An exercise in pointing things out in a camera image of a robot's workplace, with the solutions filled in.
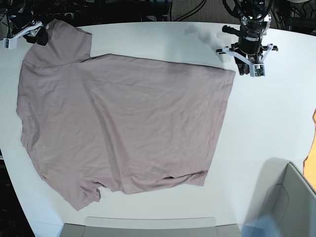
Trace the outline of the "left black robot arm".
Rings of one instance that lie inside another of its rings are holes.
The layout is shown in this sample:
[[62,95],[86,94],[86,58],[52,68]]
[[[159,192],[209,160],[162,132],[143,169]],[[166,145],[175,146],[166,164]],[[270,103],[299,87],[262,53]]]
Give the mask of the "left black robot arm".
[[216,53],[234,57],[241,76],[264,76],[265,59],[271,51],[278,50],[273,44],[262,45],[263,36],[267,34],[271,25],[270,10],[273,1],[266,4],[264,0],[235,0],[233,9],[226,0],[222,3],[226,11],[239,20],[240,28],[237,30],[227,25],[222,27],[223,33],[237,36],[238,42],[217,49]]

